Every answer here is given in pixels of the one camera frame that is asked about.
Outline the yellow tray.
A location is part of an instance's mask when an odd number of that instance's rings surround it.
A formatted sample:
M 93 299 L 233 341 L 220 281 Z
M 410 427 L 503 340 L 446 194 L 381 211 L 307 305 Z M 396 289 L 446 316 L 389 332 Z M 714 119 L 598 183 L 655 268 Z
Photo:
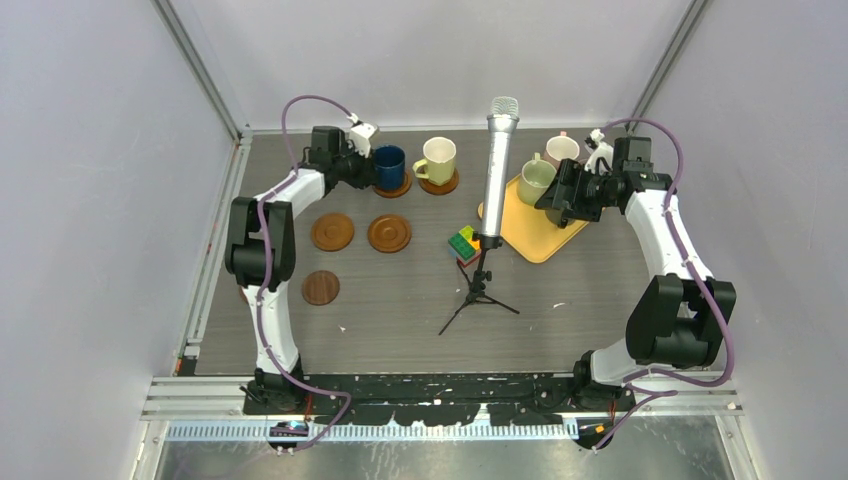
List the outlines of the yellow tray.
M 501 238 L 525 260 L 540 264 L 552 257 L 589 222 L 574 220 L 565 228 L 559 228 L 548 219 L 544 210 L 537 210 L 519 199 L 519 183 L 519 175 L 506 183 Z

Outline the dark walnut wooden coaster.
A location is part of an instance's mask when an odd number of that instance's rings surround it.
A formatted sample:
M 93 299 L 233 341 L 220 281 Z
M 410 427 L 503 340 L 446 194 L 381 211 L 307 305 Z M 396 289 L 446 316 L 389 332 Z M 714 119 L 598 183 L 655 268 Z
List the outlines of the dark walnut wooden coaster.
M 313 306 L 324 306 L 333 302 L 341 289 L 340 280 L 331 271 L 318 270 L 308 274 L 301 286 L 303 299 Z

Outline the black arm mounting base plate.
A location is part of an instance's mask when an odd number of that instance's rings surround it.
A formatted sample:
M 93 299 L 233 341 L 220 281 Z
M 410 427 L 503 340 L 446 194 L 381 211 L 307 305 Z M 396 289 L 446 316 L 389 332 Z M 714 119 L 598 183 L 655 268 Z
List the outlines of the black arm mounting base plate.
M 256 371 L 240 388 L 244 413 L 361 426 L 466 426 L 487 413 L 494 426 L 518 426 L 552 425 L 578 412 L 610 419 L 635 404 L 631 394 L 592 392 L 568 373 L 315 374 L 301 382 Z

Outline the cream yellow mug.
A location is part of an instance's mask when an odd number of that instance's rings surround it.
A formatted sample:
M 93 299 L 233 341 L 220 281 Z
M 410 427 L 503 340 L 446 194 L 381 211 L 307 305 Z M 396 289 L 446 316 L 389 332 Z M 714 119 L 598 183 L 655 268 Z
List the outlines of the cream yellow mug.
M 416 178 L 435 186 L 448 183 L 455 172 L 457 149 L 446 137 L 432 137 L 422 147 L 423 158 L 415 162 L 412 171 Z

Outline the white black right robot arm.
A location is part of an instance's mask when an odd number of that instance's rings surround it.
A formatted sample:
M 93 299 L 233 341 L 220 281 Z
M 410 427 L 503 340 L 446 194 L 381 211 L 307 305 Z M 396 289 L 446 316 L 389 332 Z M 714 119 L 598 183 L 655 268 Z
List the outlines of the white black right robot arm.
M 618 209 L 637 236 L 649 274 L 623 339 L 586 352 L 574 365 L 569 401 L 591 411 L 618 402 L 628 383 L 645 374 L 711 365 L 736 291 L 697 256 L 678 216 L 674 179 L 654 169 L 650 138 L 622 137 L 609 144 L 594 132 L 585 143 L 589 158 L 563 159 L 534 207 L 560 228 L 597 222 L 605 211 Z

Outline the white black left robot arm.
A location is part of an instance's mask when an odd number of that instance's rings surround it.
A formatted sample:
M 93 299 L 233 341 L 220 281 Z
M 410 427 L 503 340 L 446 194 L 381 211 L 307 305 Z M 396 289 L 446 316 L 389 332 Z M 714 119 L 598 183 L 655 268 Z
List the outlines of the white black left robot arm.
M 296 264 L 295 220 L 340 182 L 354 188 L 375 185 L 372 141 L 378 130 L 362 121 L 348 131 L 317 126 L 301 160 L 282 181 L 231 202 L 224 263 L 248 302 L 257 342 L 254 374 L 242 388 L 248 415 L 293 414 L 320 391 L 303 379 L 291 328 L 288 287 Z

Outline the dark blue mug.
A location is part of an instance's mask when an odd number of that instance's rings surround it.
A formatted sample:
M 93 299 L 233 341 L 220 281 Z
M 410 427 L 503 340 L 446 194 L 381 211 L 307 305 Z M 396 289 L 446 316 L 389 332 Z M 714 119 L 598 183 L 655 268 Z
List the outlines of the dark blue mug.
M 373 154 L 377 172 L 376 187 L 384 191 L 393 191 L 402 187 L 405 178 L 406 155 L 403 149 L 394 145 L 378 147 Z

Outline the dark green mug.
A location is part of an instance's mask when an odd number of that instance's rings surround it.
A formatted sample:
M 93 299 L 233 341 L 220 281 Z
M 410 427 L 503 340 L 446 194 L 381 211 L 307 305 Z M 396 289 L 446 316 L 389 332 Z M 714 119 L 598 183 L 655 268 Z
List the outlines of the dark green mug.
M 573 224 L 573 223 L 575 222 L 575 220 L 574 220 L 574 219 L 572 219 L 572 218 L 570 218 L 570 217 L 567 217 L 567 216 L 563 216 L 563 215 L 562 215 L 561 213 L 559 213 L 559 212 L 554 212 L 554 213 L 553 213 L 553 214 L 549 217 L 549 220 L 550 220 L 550 221 L 551 221 L 551 222 L 552 222 L 552 223 L 553 223 L 553 224 L 554 224 L 557 228 L 560 228 L 560 229 L 565 229 L 565 228 L 567 228 L 569 225 L 571 225 L 571 224 Z

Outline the light green mug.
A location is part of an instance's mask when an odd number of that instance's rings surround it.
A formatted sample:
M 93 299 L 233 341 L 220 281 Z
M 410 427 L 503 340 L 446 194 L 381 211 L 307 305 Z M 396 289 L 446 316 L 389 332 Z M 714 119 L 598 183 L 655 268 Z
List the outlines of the light green mug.
M 521 168 L 517 195 L 526 205 L 534 206 L 556 177 L 556 168 L 539 153 Z

